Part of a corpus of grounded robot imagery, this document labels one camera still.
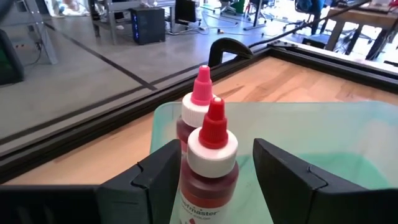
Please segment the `bottle label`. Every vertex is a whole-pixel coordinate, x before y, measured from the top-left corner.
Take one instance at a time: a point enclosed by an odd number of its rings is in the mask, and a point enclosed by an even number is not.
[[[181,194],[180,224],[221,224],[226,205],[218,208],[201,208],[190,203]]]
[[[181,159],[184,159],[185,156],[187,156],[187,143],[180,141],[181,142]]]

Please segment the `green glass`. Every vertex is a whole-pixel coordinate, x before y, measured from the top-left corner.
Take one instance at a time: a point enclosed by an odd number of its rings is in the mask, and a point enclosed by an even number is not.
[[[151,152],[176,138],[180,111],[180,103],[156,109]],[[254,138],[368,189],[398,187],[398,107],[376,101],[227,103],[226,114],[239,141],[239,179],[225,223],[272,223],[254,170]],[[178,223],[178,204],[179,194],[170,223]]]

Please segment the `wooden table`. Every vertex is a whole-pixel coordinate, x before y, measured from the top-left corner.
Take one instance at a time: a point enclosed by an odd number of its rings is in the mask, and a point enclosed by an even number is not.
[[[328,15],[335,14],[340,11],[340,8],[333,7],[329,10]],[[335,28],[331,33],[329,41],[326,45],[326,50],[334,50],[336,43],[340,37],[341,31],[343,31],[344,25],[346,22],[352,22],[355,24],[359,24],[359,32],[362,29],[363,25],[381,27],[383,29],[390,29],[397,19],[396,14],[381,14],[375,12],[364,12],[358,10],[350,10],[339,16],[333,18],[336,21]]]
[[[216,82],[214,93],[227,102],[378,100],[398,105],[398,96],[392,93],[276,58],[265,58]],[[137,119],[6,184],[101,184],[148,156],[152,116]]]

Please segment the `red liquid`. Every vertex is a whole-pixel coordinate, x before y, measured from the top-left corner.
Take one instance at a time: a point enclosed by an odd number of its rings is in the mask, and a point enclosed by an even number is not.
[[[219,208],[231,200],[238,175],[237,162],[229,174],[219,178],[207,178],[192,171],[187,160],[183,159],[180,171],[181,193],[197,207]]]
[[[181,142],[181,150],[182,150],[182,158],[187,154],[187,144],[188,137],[195,127],[187,125],[181,118],[181,116],[177,120],[177,137]]]

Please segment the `bottle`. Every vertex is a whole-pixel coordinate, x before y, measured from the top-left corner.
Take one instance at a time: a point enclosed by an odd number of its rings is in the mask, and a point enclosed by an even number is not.
[[[182,158],[187,153],[188,137],[202,125],[212,98],[210,67],[203,65],[193,83],[193,91],[182,98],[181,117],[177,120],[177,137],[181,142]]]
[[[180,223],[222,224],[239,175],[238,140],[227,130],[224,101],[213,98],[203,126],[188,138],[180,171]]]

